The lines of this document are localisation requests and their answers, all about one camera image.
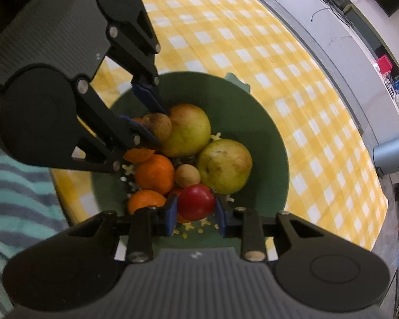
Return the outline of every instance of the striped towel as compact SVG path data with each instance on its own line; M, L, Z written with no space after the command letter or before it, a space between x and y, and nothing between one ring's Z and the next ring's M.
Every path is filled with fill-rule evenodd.
M7 261L67 226L49 169L21 164L0 150L0 318L12 309L1 283Z

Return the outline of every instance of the green bowl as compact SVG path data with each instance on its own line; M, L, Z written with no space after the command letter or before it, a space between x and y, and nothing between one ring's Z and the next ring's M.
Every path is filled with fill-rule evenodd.
M262 216L274 216L285 205L288 193L288 159L281 135L266 110L243 85L229 73L223 78L196 72L171 72L160 75L160 94L169 107L191 103L208 115L212 133L244 144L253 158L253 169L245 187L232 195L232 206L255 208ZM124 93L111 107L116 114L142 117L147 109L131 91ZM92 173L92 187L100 210L126 214L127 195L120 173ZM223 239L214 217L181 225L179 234L154 238L154 250L160 248L212 248L232 246L239 250L239 240Z

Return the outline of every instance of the tangerine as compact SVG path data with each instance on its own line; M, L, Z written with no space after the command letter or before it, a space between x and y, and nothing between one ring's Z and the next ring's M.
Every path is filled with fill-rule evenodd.
M190 221L189 219L183 218L183 217L178 213L178 214L177 214L177 222L178 222L178 223L185 224L185 223L190 223L190 222L192 222L192 221Z
M141 208L147 208L148 206L162 207L165 204L166 199L159 193L153 190L139 190L134 193L127 202L127 211L133 215L134 212Z
M168 195L175 194L175 195L179 196L179 194L181 194L182 192L183 192L183 188L175 187L171 190L171 192Z
M174 186L174 167L167 157L153 154L137 166L134 179L140 188L166 195Z
M135 117L133 119L137 122L142 122L142 119ZM127 162L131 163L140 163L146 161L149 157L151 157L155 153L155 150L147 149L147 148L134 148L127 150L124 154L123 158Z

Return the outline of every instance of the table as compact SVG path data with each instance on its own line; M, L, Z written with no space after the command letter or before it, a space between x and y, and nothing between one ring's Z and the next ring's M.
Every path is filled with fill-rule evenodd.
M318 64L256 0L143 0L162 51L160 73L236 74L275 121L287 148L286 210L371 249L387 211L370 156L343 102ZM131 76L111 59L92 86L109 106ZM90 173L54 170L75 221L98 212ZM274 252L268 240L270 254Z

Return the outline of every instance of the red box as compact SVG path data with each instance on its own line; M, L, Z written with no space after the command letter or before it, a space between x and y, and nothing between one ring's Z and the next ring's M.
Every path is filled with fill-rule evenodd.
M384 74L387 72L390 72L393 68L392 63L388 59L387 55L381 56L376 63L378 64L378 67L380 67L380 73Z

